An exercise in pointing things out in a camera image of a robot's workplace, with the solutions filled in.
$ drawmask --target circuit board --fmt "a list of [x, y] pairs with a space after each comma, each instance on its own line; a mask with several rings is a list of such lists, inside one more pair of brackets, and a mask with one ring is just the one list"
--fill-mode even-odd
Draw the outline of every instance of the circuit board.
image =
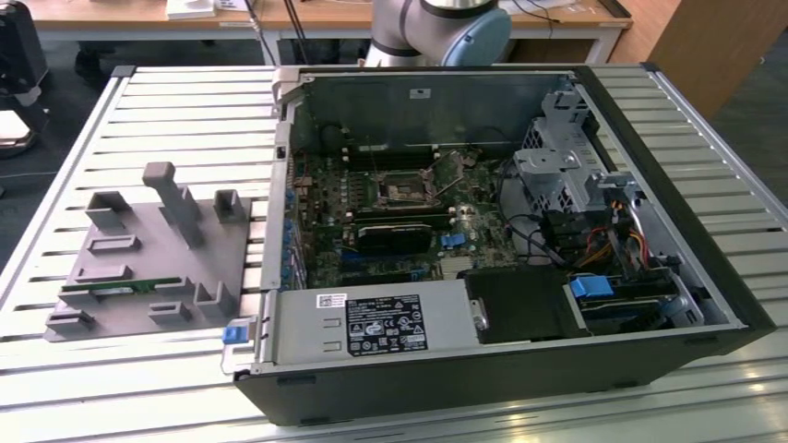
[[[477, 157], [470, 148], [435, 150], [423, 169], [373, 171], [353, 171], [339, 157], [297, 159], [309, 288], [453, 279], [457, 273], [443, 270], [449, 263], [467, 269], [515, 263], [494, 200], [501, 161]], [[395, 237], [398, 244], [427, 235], [417, 252], [361, 249], [365, 233], [391, 229], [411, 230]]]

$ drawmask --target blue latch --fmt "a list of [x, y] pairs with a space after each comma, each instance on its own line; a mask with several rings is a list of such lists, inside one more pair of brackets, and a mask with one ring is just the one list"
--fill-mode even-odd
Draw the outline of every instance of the blue latch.
[[465, 234], [463, 233], [454, 233], [453, 235], [443, 235], [441, 236], [441, 246], [445, 248], [451, 248], [454, 246], [459, 246], [465, 244]]
[[613, 288], [602, 275], [583, 275], [569, 283], [574, 298], [607, 297], [613, 295]]
[[221, 334], [223, 344], [241, 344], [249, 341], [247, 326], [227, 326]]

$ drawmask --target power supply label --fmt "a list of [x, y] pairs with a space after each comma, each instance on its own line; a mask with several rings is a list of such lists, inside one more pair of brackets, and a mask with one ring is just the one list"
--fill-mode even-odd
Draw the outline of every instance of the power supply label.
[[353, 357], [426, 349], [418, 295], [345, 301], [346, 351]]

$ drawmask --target metal slatted table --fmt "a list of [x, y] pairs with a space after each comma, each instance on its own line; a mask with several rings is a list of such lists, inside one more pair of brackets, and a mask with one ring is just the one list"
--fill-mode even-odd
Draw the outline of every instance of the metal slatted table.
[[[111, 78], [0, 277], [3, 442], [717, 441], [788, 429], [788, 216], [658, 73], [594, 71], [778, 330], [647, 387], [279, 428], [218, 369], [219, 329], [51, 344], [43, 319], [81, 245], [93, 191], [155, 201], [146, 162], [169, 161], [194, 198], [253, 198], [241, 309], [255, 307], [274, 119], [266, 67], [139, 68]], [[622, 158], [602, 140], [619, 169]]]

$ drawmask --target black chair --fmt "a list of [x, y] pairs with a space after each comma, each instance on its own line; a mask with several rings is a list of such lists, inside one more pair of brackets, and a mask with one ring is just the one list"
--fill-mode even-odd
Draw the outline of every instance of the black chair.
[[15, 113], [27, 129], [18, 139], [0, 139], [0, 159], [26, 150], [46, 125], [37, 102], [46, 72], [29, 9], [14, 0], [0, 0], [0, 111]]

